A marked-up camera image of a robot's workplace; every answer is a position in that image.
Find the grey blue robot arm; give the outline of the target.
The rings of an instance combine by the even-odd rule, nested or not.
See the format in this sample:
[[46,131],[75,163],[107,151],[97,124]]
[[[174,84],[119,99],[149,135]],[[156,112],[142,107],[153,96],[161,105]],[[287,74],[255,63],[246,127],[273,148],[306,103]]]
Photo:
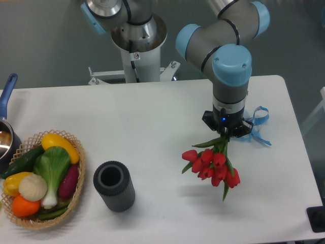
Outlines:
[[[251,54],[244,44],[263,33],[270,14],[257,1],[211,1],[217,21],[201,27],[186,25],[178,33],[178,53],[213,84],[213,109],[203,121],[219,133],[242,137],[253,121],[243,116]],[[160,48],[167,38],[165,22],[152,11],[151,1],[84,1],[81,10],[99,33],[110,33],[122,56],[128,83],[160,81]]]

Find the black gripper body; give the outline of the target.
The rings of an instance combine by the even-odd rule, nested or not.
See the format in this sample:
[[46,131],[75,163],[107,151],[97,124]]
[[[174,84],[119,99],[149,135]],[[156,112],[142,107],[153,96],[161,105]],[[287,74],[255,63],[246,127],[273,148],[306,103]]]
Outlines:
[[203,114],[203,122],[221,136],[243,137],[252,132],[253,122],[244,119],[244,108],[236,113],[226,113],[222,108],[220,111],[213,107],[212,111],[206,110]]

